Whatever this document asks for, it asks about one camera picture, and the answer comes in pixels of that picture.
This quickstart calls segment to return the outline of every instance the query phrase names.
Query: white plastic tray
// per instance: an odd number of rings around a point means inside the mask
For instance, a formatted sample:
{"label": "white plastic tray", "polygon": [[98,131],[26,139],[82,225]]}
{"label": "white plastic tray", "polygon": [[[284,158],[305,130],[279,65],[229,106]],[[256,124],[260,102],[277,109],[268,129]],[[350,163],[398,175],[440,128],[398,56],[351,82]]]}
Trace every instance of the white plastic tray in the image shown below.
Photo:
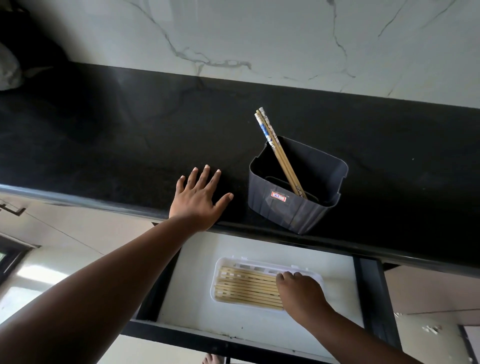
{"label": "white plastic tray", "polygon": [[215,286],[217,284],[217,280],[220,277],[220,269],[221,267],[234,267],[234,268],[241,268],[241,269],[247,269],[255,272],[261,272],[264,274],[268,274],[270,276],[275,277],[278,273],[283,273],[283,272],[291,272],[292,274],[295,272],[300,272],[301,274],[305,276],[310,276],[314,280],[316,280],[319,284],[320,287],[322,287],[322,290],[324,289],[324,280],[322,276],[318,273],[311,272],[306,269],[300,269],[297,266],[279,266],[277,264],[270,264],[270,263],[265,263],[265,262],[258,262],[258,261],[253,261],[253,260],[248,260],[247,258],[220,258],[217,260],[215,264],[215,271],[213,274],[213,281],[212,281],[212,286],[210,287],[210,297],[212,297],[212,300],[219,302],[219,303],[224,303],[224,304],[236,304],[236,305],[242,305],[242,306],[248,306],[248,307],[254,307],[258,308],[260,310],[268,310],[271,312],[282,312],[279,310],[274,310],[270,308],[265,308],[265,307],[258,307],[255,305],[251,305],[248,303],[234,303],[234,302],[222,302],[216,299],[215,297]]}

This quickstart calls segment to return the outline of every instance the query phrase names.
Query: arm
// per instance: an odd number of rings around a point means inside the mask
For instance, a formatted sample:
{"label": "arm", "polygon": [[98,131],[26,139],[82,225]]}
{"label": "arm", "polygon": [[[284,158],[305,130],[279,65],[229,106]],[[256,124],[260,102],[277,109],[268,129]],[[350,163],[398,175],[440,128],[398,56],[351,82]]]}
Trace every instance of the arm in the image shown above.
{"label": "arm", "polygon": [[313,278],[285,272],[276,284],[285,311],[341,364],[421,364],[335,312]]}
{"label": "arm", "polygon": [[5,363],[96,363],[120,334],[182,244],[210,228],[232,194],[216,205],[217,171],[205,167],[177,182],[170,217],[123,247],[67,277],[0,326]]}

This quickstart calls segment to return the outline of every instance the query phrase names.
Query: open drawer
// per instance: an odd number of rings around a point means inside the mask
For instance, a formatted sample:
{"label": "open drawer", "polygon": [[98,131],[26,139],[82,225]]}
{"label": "open drawer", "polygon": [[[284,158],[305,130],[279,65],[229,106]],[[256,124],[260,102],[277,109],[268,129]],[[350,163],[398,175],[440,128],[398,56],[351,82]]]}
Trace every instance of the open drawer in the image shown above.
{"label": "open drawer", "polygon": [[123,334],[253,363],[336,363],[285,311],[212,299],[216,262],[232,256],[320,274],[337,312],[400,348],[380,262],[209,232],[186,242]]}

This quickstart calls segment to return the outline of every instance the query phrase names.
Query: white marble wall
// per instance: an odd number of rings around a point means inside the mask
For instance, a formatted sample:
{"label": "white marble wall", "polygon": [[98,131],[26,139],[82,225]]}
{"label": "white marble wall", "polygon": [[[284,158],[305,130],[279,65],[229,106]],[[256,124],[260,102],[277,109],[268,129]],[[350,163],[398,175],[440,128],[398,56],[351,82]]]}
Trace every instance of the white marble wall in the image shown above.
{"label": "white marble wall", "polygon": [[478,0],[21,0],[73,61],[480,108]]}

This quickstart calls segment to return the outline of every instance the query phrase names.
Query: sticker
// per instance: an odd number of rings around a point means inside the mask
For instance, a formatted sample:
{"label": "sticker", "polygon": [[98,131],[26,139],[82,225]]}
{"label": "sticker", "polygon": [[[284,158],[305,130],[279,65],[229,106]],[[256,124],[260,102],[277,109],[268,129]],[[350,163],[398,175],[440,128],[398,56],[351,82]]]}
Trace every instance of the sticker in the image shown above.
{"label": "sticker", "polygon": [[272,197],[278,198],[280,201],[283,201],[283,202],[287,200],[285,196],[282,196],[278,192],[274,192],[274,191],[272,191]]}

